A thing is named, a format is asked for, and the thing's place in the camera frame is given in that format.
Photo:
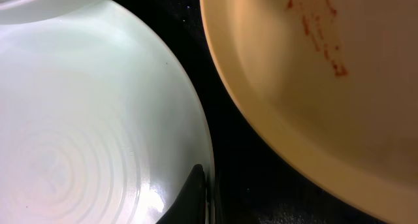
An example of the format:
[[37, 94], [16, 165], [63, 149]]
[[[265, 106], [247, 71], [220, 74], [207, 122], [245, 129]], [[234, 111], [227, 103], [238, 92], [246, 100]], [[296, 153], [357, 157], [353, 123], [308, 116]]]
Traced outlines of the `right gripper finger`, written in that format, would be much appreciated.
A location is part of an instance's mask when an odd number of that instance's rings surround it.
[[203, 167], [196, 164], [179, 195], [157, 224], [205, 224], [206, 180]]

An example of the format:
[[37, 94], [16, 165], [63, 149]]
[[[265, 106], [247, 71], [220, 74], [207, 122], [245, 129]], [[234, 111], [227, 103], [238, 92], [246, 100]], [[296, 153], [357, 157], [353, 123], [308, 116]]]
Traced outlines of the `yellow plate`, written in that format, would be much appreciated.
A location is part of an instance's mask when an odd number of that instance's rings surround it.
[[313, 183], [417, 222], [417, 0], [200, 0], [229, 95]]

